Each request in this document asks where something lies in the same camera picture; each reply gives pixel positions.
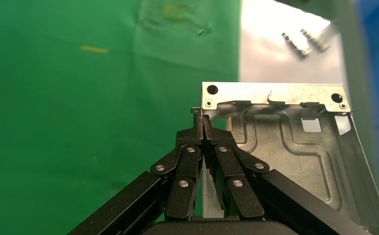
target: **sheet metal part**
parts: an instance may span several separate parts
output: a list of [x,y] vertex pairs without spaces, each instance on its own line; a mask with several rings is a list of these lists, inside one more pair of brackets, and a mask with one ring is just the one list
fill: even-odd
[[[208,86],[216,86],[216,94],[209,94]],[[379,234],[379,194],[341,85],[206,82],[202,101],[204,115],[231,120],[239,148]],[[336,117],[349,122],[346,133],[340,134]],[[302,119],[316,118],[321,131],[305,132]],[[203,168],[204,217],[222,214],[211,183]]]

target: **yellow mark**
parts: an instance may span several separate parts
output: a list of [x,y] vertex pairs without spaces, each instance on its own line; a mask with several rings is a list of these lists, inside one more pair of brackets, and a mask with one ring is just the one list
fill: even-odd
[[179,20],[182,18],[183,7],[178,5],[166,5],[165,16],[167,18]]
[[83,45],[80,47],[81,50],[88,50],[92,52],[98,52],[98,53],[108,53],[109,49],[107,48],[101,48],[101,47],[92,47],[92,46],[87,46]]

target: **square hole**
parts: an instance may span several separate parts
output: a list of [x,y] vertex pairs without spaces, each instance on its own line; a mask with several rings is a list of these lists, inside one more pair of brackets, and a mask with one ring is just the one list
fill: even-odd
[[319,119],[315,120],[307,120],[302,119],[302,127],[304,128],[305,132],[321,132],[321,125],[319,124]]

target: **screw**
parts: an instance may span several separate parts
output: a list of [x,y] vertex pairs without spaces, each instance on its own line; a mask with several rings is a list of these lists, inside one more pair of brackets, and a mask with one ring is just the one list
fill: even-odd
[[179,186],[181,186],[181,187],[183,187],[183,188],[186,188],[186,187],[188,187],[188,182],[185,181],[185,180],[181,180],[181,181],[179,182]]
[[264,168],[263,164],[261,164],[261,163],[256,163],[256,164],[255,164],[255,167],[256,167],[257,169],[263,169],[263,168]]
[[240,180],[234,180],[233,185],[236,186],[237,188],[243,186],[243,182]]
[[165,167],[164,167],[163,165],[157,165],[157,166],[155,167],[155,169],[156,169],[157,171],[163,171],[163,170],[165,170]]

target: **white surface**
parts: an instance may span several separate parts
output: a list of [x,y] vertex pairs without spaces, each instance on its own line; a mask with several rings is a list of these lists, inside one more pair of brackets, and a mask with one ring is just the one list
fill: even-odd
[[[322,33],[331,48],[310,47],[301,60],[281,34],[307,47],[302,28]],[[329,21],[273,0],[243,0],[240,30],[239,81],[344,84],[348,94],[341,35]]]

